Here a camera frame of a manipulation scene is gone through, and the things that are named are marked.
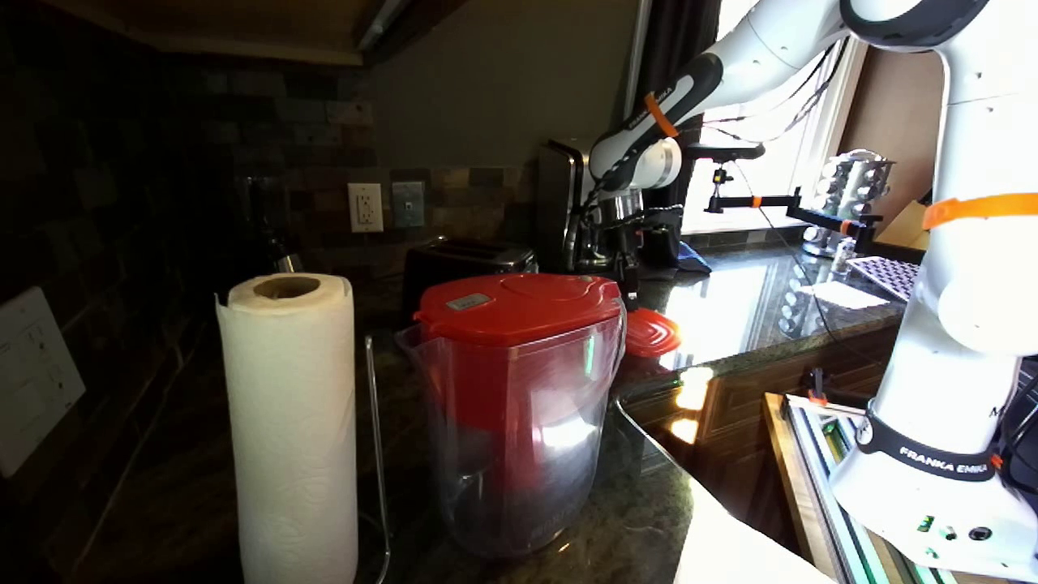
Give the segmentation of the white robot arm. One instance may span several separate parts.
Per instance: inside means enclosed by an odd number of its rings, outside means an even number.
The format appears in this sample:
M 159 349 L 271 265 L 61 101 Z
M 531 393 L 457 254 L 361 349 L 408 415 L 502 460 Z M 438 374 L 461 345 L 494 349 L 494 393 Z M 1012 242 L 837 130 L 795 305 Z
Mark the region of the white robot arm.
M 1009 474 L 1009 404 L 1038 355 L 1038 0 L 759 0 L 591 149 L 602 194 L 674 178 L 674 132 L 857 35 L 945 65 L 927 254 L 837 504 L 901 555 L 1035 584 L 1035 488 Z

